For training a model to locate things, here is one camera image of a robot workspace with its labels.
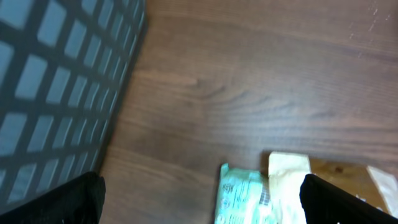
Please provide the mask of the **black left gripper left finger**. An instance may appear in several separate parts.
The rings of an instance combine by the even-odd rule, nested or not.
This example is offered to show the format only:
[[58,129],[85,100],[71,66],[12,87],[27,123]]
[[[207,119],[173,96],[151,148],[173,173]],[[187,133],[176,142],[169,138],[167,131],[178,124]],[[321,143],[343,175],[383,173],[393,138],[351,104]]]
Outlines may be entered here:
[[98,224],[105,193],[105,179],[87,172],[2,214],[1,224]]

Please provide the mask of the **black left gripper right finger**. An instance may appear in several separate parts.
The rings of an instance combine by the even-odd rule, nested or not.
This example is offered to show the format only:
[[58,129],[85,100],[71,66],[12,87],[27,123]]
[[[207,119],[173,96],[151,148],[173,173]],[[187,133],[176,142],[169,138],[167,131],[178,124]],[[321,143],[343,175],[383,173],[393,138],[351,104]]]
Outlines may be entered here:
[[397,224],[397,218],[313,174],[300,187],[307,224]]

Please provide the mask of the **brown Pantree snack bag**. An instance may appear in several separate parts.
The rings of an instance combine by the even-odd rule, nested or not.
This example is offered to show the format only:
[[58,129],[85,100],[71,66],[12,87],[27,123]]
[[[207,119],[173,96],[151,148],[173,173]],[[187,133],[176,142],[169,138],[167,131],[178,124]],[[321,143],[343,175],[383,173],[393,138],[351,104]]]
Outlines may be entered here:
[[300,187],[307,174],[397,218],[397,178],[384,170],[284,152],[270,153],[267,165],[269,192],[279,223],[307,223],[300,202]]

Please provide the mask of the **teal wet wipes pack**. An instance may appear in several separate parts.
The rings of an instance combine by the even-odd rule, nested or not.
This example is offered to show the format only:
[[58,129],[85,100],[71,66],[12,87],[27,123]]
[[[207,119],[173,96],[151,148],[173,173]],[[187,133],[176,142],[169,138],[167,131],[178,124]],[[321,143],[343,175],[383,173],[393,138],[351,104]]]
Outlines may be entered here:
[[273,224],[268,181],[257,170],[220,168],[215,224]]

